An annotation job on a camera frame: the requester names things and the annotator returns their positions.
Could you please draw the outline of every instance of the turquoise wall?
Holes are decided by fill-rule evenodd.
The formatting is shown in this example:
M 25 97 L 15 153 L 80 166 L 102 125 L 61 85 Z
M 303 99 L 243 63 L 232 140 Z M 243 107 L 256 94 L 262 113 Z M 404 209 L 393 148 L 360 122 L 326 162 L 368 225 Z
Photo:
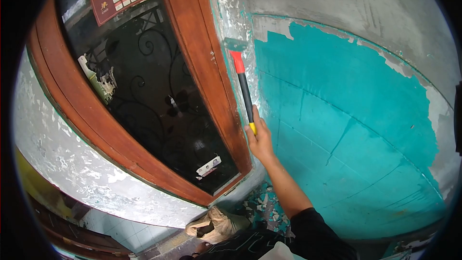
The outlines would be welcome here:
M 357 37 L 289 30 L 293 40 L 255 40 L 260 91 L 276 154 L 326 222 L 372 239 L 439 220 L 445 205 L 428 169 L 438 148 L 418 79 Z

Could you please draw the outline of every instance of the burlap sack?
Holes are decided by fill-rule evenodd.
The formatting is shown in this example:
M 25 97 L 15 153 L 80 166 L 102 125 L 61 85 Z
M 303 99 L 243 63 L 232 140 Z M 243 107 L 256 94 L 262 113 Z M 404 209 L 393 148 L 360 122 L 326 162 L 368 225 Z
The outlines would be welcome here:
M 213 230 L 199 239 L 212 244 L 224 241 L 233 236 L 238 230 L 244 230 L 250 225 L 246 217 L 229 214 L 213 206 L 205 216 L 189 223 L 185 228 L 185 232 L 188 235 L 197 236 L 197 228 L 209 226 L 210 222 L 213 224 Z

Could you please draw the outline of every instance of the black t-shirt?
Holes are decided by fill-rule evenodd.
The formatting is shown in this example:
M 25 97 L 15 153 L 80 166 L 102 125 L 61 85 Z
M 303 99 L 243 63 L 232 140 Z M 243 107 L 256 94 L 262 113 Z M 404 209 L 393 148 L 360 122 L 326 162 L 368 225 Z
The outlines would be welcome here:
M 292 253 L 307 260 L 356 259 L 356 251 L 327 226 L 314 208 L 301 211 L 291 219 L 295 238 L 283 237 L 267 229 L 238 231 L 234 236 L 213 245 L 194 260 L 253 260 L 273 249 L 276 242 L 285 243 Z

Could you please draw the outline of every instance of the forearm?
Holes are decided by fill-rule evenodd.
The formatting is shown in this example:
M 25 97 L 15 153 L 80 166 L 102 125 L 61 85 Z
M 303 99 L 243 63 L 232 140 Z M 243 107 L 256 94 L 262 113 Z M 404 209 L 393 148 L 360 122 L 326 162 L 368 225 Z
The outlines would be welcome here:
M 262 164 L 268 171 L 274 192 L 278 196 L 279 203 L 289 219 L 299 212 L 313 207 L 309 198 L 300 189 L 276 156 L 264 159 Z

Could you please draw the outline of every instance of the paint scraper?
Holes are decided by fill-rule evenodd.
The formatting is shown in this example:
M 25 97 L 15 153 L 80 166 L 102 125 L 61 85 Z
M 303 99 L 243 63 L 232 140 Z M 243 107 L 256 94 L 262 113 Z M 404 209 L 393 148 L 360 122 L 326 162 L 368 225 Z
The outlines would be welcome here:
M 244 40 L 238 40 L 226 37 L 223 40 L 223 45 L 230 51 L 230 54 L 234 60 L 234 68 L 239 78 L 241 85 L 242 96 L 244 97 L 245 109 L 247 110 L 247 116 L 249 117 L 249 127 L 257 134 L 257 128 L 254 123 L 254 114 L 252 112 L 252 100 L 250 99 L 249 86 L 247 84 L 247 78 L 245 77 L 245 67 L 242 61 L 242 52 L 247 48 L 247 42 Z

